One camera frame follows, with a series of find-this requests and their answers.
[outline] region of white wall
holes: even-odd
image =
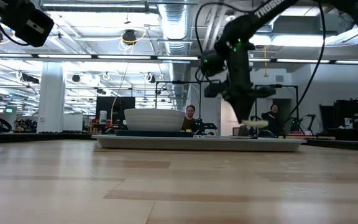
[[[305,65],[293,73],[293,83],[298,85],[300,96],[313,72],[315,65]],[[333,105],[336,100],[358,98],[358,65],[320,65],[313,82],[300,105],[300,117],[315,114],[321,120],[319,105]],[[316,120],[313,132],[319,132]]]

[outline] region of white tray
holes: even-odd
[[[297,139],[272,138],[156,138],[115,136],[113,134],[94,135],[101,147],[112,149],[166,149],[166,150],[210,150],[210,151],[261,151],[295,152],[306,142]]]

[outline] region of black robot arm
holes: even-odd
[[[200,58],[201,71],[207,77],[226,69],[226,61],[229,72],[226,81],[210,84],[205,89],[205,96],[214,97],[222,94],[233,107],[239,123],[243,119],[249,119],[256,98],[266,98],[275,94],[273,88],[252,89],[248,51],[254,50],[254,46],[249,39],[264,24],[297,2],[298,0],[268,0],[253,12],[234,19],[225,26],[214,50],[204,51]],[[328,0],[324,3],[332,4],[349,14],[358,25],[358,0]]]
[[[41,47],[47,40],[53,25],[55,24],[51,18],[42,11],[35,8],[29,0],[0,0],[0,29],[2,33],[5,31],[1,27],[1,23],[15,31],[15,36],[24,40],[33,47]],[[12,37],[4,33],[12,42]]]

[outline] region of man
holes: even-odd
[[[277,105],[272,105],[270,111],[262,114],[262,119],[268,121],[268,126],[264,129],[271,131],[275,135],[283,134],[283,124],[280,121],[280,115]]]
[[[193,105],[188,105],[186,107],[186,116],[185,119],[183,120],[181,130],[183,131],[191,130],[193,132],[197,131],[196,120],[193,118],[195,111],[196,111],[196,107]]]

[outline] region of exposed pipe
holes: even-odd
[[[74,40],[72,37],[70,37],[70,35],[68,35],[66,33],[66,31],[64,31],[61,27],[59,27],[59,31],[71,42],[73,42],[75,45],[79,46],[80,49],[85,53],[85,54],[90,54],[89,51],[87,51],[83,46],[81,46],[81,44],[79,44],[76,40]]]
[[[205,33],[205,37],[204,37],[203,50],[205,50],[206,46],[208,45],[209,35],[211,35],[211,30],[212,30],[212,26],[213,26],[213,24],[215,22],[215,16],[216,16],[216,11],[217,10],[218,10],[218,5],[214,5],[212,7],[211,19],[209,20],[209,24],[208,24],[208,27],[206,29],[206,33]]]
[[[188,40],[190,27],[189,6],[175,4],[158,5],[162,20],[161,28],[164,39],[168,40]],[[188,55],[190,51],[189,43],[183,42],[165,42],[165,48],[168,55]],[[188,64],[170,63],[169,71],[171,80],[189,80],[190,67]],[[183,89],[179,86],[173,86],[178,110],[185,106],[186,98],[183,98]]]
[[[209,43],[208,49],[212,49],[212,48],[214,47],[215,40],[216,40],[216,38],[218,37],[219,28],[220,28],[220,26],[221,26],[221,24],[222,24],[224,15],[226,15],[227,10],[228,10],[228,8],[227,8],[226,6],[222,6],[222,7],[221,7],[221,12],[219,13],[218,23],[217,23],[216,26],[215,26],[214,33],[212,34],[212,39],[211,39],[211,42]]]

